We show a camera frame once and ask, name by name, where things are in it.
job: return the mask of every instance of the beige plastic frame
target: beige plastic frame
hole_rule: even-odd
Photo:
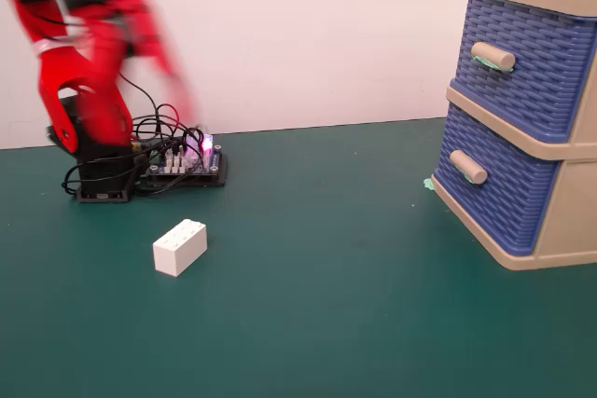
[[[597,0],[510,0],[597,17]],[[562,162],[532,255],[512,256],[432,177],[437,194],[502,266],[512,270],[597,263],[597,57],[593,58],[566,144],[546,144],[506,123],[453,88],[447,99],[522,151]]]

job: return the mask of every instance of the green table surface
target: green table surface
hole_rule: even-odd
[[[512,272],[437,195],[443,120],[223,135],[225,188],[78,204],[0,153],[0,397],[589,397],[597,266]],[[151,245],[209,248],[179,278]]]

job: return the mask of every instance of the white wall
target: white wall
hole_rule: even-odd
[[[153,1],[209,131],[445,115],[466,0]],[[5,1],[0,21],[0,147],[46,144],[35,57]],[[130,66],[164,98],[150,64]]]

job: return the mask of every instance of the circuit board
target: circuit board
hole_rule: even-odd
[[[224,186],[228,160],[222,153],[222,147],[213,145],[211,135],[205,135],[201,154],[201,160],[198,157],[192,158],[194,154],[188,151],[186,155],[173,156],[170,161],[168,156],[152,155],[150,165],[141,180],[148,186],[165,186],[182,176],[178,185]]]

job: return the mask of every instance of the wire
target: wire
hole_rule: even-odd
[[[151,97],[151,95],[149,95],[147,93],[146,90],[142,89],[141,87],[137,86],[136,84],[134,84],[132,81],[130,81],[129,78],[127,78],[125,75],[123,75],[122,73],[120,73],[120,77],[122,79],[124,79],[127,83],[129,83],[131,86],[133,86],[134,88],[141,90],[145,96],[151,101],[151,105],[153,106],[154,111],[156,111],[156,114],[160,111],[160,107],[162,107],[164,104],[161,104],[160,107],[156,106],[156,102],[154,101],[154,99]]]
[[[145,119],[153,119],[153,116],[148,116],[145,117]],[[164,125],[169,125],[168,123],[162,121],[162,124]],[[198,133],[197,135],[193,135],[193,138],[195,140],[197,140],[197,142],[199,143],[198,148],[201,148],[201,143],[203,141],[203,133],[196,129],[196,128],[187,128],[184,125],[178,125],[177,128],[179,129],[185,129],[185,130],[192,130],[194,132]],[[73,188],[69,187],[70,184],[84,184],[84,183],[89,183],[89,182],[104,182],[104,181],[109,181],[109,180],[113,180],[113,179],[117,179],[119,177],[122,177],[126,174],[130,174],[131,172],[134,172],[136,170],[141,170],[145,165],[148,165],[151,162],[151,159],[149,158],[148,160],[146,160],[144,163],[140,164],[140,165],[135,165],[135,167],[133,167],[130,170],[126,170],[125,172],[119,173],[119,174],[115,174],[113,176],[108,176],[108,177],[104,177],[104,178],[99,178],[99,179],[76,179],[76,180],[70,180],[70,176],[73,174],[73,172],[75,172],[75,170],[77,170],[78,168],[81,168],[83,166],[89,165],[89,164],[93,164],[93,163],[106,163],[109,161],[114,161],[114,160],[119,160],[119,159],[124,159],[124,158],[134,158],[137,157],[141,154],[147,153],[147,152],[151,152],[156,148],[159,148],[161,146],[161,150],[159,151],[159,154],[163,155],[168,149],[171,148],[175,148],[177,149],[180,145],[190,148],[192,151],[194,151],[199,157],[197,159],[197,162],[190,167],[187,172],[181,176],[178,176],[176,179],[174,179],[172,182],[170,182],[168,185],[164,186],[163,188],[160,188],[158,190],[151,190],[151,191],[146,191],[143,189],[139,189],[139,188],[135,188],[135,191],[137,194],[139,194],[140,196],[154,196],[154,195],[158,195],[160,193],[163,193],[165,191],[168,191],[172,188],[174,188],[176,185],[178,185],[180,182],[182,182],[184,179],[188,178],[191,174],[193,174],[195,172],[195,170],[199,167],[202,167],[202,157],[201,157],[201,153],[198,149],[195,149],[193,146],[191,145],[187,145],[185,142],[185,137],[175,137],[172,135],[168,135],[168,134],[164,134],[162,132],[160,132],[160,134],[162,136],[166,136],[167,140],[165,142],[159,142],[157,144],[153,144],[145,149],[143,149],[140,153],[135,153],[135,154],[129,154],[129,155],[125,155],[125,156],[118,156],[118,157],[114,157],[114,158],[97,158],[95,160],[90,160],[90,161],[86,161],[86,162],[82,162],[77,164],[76,166],[72,167],[64,176],[64,181],[62,182],[62,188],[64,189],[64,191],[69,194],[69,195],[75,195],[76,194],[76,190],[74,190]]]

